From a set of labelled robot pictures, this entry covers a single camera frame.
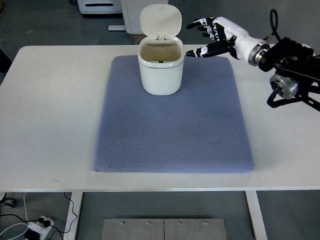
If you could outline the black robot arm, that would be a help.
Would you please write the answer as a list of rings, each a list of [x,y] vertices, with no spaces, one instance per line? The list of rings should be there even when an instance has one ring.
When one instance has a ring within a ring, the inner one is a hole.
[[[269,21],[272,33],[265,39],[275,37],[277,44],[259,50],[254,60],[264,72],[275,69],[275,74],[269,80],[272,93],[267,104],[277,108],[303,102],[319,111],[320,103],[310,97],[310,93],[320,93],[320,56],[314,55],[312,48],[288,37],[280,38],[277,32],[278,13],[275,9],[270,10]]]

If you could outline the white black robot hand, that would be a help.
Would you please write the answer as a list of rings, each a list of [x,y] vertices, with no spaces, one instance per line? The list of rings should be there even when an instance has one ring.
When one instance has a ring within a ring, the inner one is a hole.
[[[233,58],[255,67],[270,49],[265,40],[251,37],[245,29],[222,16],[196,19],[186,26],[187,29],[195,27],[213,42],[187,51],[187,57],[209,58],[230,53]]]

